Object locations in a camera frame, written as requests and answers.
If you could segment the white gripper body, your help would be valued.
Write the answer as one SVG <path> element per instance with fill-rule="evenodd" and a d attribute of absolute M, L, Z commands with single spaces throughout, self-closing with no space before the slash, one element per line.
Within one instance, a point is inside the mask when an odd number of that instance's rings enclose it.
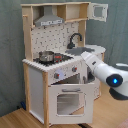
<path fill-rule="evenodd" d="M 101 63 L 101 60 L 96 55 L 89 52 L 83 52 L 81 57 L 91 70 L 94 70 Z"/>

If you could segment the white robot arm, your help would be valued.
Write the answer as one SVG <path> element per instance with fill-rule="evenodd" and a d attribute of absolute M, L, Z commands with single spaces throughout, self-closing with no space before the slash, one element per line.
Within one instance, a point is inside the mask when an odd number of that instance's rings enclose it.
<path fill-rule="evenodd" d="M 81 57 L 92 74 L 110 87 L 109 93 L 114 99 L 128 100 L 128 71 L 109 66 L 89 52 L 83 52 Z"/>

